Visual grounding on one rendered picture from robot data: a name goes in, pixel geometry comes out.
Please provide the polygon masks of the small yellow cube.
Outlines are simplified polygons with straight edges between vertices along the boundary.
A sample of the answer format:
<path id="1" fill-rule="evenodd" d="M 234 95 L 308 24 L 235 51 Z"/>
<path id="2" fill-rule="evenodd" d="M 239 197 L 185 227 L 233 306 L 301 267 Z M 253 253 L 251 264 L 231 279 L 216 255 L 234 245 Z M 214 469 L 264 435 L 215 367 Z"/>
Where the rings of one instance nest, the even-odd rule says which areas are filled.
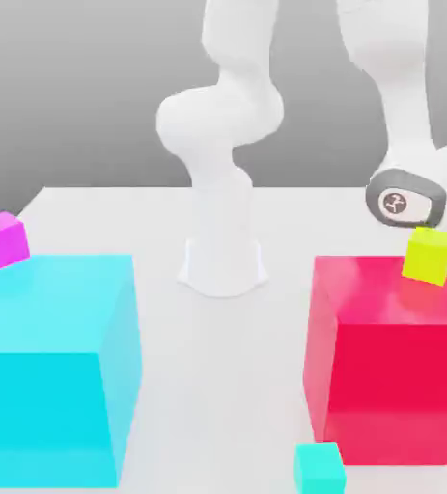
<path id="1" fill-rule="evenodd" d="M 447 232 L 416 227 L 407 244 L 402 275 L 442 287 L 447 278 Z"/>

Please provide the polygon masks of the small turquoise cube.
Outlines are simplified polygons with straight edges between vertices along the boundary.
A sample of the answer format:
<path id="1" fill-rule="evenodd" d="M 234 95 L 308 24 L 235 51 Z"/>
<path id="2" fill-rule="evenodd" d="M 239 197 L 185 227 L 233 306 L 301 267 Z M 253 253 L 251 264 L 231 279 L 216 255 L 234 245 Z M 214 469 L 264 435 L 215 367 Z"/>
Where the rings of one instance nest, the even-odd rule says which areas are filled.
<path id="1" fill-rule="evenodd" d="M 293 477 L 297 494 L 345 494 L 347 477 L 337 444 L 297 444 Z"/>

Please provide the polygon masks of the small magenta cube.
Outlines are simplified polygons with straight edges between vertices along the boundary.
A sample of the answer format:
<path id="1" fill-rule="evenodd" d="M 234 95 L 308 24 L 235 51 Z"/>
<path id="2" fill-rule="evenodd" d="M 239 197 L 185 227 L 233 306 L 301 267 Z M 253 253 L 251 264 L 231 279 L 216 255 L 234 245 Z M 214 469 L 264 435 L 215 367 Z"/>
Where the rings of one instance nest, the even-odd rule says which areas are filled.
<path id="1" fill-rule="evenodd" d="M 0 269 L 29 258 L 24 224 L 7 211 L 0 212 Z"/>

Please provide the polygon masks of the large red box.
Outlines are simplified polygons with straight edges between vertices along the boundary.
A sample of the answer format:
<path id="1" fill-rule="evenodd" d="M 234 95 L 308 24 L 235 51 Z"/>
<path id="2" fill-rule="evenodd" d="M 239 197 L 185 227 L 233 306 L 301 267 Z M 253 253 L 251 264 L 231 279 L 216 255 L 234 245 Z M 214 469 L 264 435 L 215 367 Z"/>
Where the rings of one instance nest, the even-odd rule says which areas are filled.
<path id="1" fill-rule="evenodd" d="M 315 439 L 348 465 L 447 463 L 447 281 L 403 263 L 314 260 L 303 386 Z"/>

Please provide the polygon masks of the large cyan box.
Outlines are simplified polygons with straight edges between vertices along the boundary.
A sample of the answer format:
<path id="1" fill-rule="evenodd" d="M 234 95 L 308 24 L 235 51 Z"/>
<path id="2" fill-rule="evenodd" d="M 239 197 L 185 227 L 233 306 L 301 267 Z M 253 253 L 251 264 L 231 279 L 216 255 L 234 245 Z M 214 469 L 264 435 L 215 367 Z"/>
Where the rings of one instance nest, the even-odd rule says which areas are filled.
<path id="1" fill-rule="evenodd" d="M 119 484 L 142 375 L 129 255 L 0 270 L 0 488 Z"/>

